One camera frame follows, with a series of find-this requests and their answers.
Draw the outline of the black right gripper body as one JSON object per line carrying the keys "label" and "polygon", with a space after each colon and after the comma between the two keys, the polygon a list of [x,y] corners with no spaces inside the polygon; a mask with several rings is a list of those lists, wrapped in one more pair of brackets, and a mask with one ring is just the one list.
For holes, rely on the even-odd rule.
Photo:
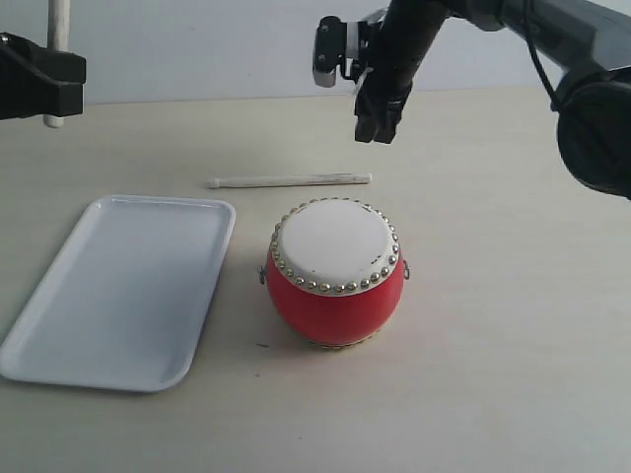
{"label": "black right gripper body", "polygon": [[389,3],[381,25],[368,46],[368,69],[356,97],[404,99],[414,77],[449,17],[439,1],[395,0]]}

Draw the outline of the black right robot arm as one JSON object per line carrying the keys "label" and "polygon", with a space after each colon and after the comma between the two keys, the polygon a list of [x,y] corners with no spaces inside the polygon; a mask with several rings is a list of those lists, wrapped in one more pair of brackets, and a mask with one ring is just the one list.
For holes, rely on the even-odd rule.
{"label": "black right robot arm", "polygon": [[390,143],[439,29],[456,17],[526,43],[557,114],[556,141],[585,187],[630,195],[630,19],[591,1],[392,1],[368,45],[355,139]]}

